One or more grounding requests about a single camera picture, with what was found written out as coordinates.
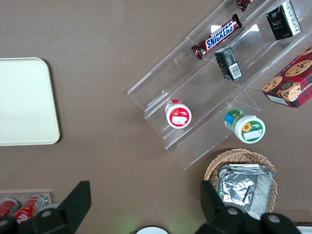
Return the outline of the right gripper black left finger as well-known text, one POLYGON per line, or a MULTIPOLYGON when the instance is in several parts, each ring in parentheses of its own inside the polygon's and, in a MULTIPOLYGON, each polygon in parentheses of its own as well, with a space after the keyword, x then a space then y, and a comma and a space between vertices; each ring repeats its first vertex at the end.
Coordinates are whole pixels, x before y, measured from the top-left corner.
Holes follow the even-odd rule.
POLYGON ((46 208, 19 224, 14 217, 0 219, 2 234, 74 234, 91 207, 89 181, 81 181, 56 207, 46 208))

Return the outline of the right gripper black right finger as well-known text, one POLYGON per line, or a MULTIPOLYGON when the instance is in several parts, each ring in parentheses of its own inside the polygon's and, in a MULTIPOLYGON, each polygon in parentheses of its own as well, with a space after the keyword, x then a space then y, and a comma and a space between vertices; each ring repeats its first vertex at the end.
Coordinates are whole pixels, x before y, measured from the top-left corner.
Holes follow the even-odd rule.
POLYGON ((197 234, 299 234, 293 222, 282 214, 265 213, 259 220, 241 208, 226 206, 212 183, 201 181, 200 203, 206 218, 197 234))

